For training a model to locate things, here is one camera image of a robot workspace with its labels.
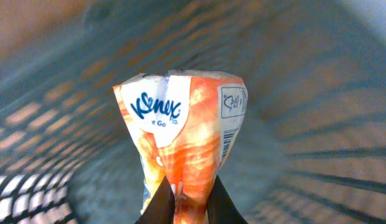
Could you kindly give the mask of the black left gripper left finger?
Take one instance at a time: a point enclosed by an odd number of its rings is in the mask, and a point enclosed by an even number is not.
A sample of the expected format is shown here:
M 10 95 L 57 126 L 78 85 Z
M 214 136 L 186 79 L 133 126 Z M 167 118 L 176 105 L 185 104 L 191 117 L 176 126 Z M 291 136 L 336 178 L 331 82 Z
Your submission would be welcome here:
M 146 210 L 134 224 L 173 224 L 174 212 L 174 193 L 164 177 Z

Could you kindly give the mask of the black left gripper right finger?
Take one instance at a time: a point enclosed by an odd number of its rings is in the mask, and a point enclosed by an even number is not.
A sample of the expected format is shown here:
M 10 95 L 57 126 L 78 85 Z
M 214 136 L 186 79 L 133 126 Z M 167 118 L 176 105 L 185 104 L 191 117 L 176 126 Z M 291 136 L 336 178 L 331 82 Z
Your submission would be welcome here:
M 209 224 L 248 224 L 232 202 L 219 176 L 207 200 Z

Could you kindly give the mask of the orange Kleenex tissue pack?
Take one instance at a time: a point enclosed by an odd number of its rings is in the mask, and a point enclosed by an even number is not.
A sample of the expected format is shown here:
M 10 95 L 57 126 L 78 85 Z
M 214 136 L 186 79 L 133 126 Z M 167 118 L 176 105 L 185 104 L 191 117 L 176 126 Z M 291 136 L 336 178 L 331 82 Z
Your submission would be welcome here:
M 141 159 L 143 207 L 167 179 L 174 223 L 205 223 L 215 177 L 247 109 L 242 78 L 200 70 L 140 73 L 113 91 Z

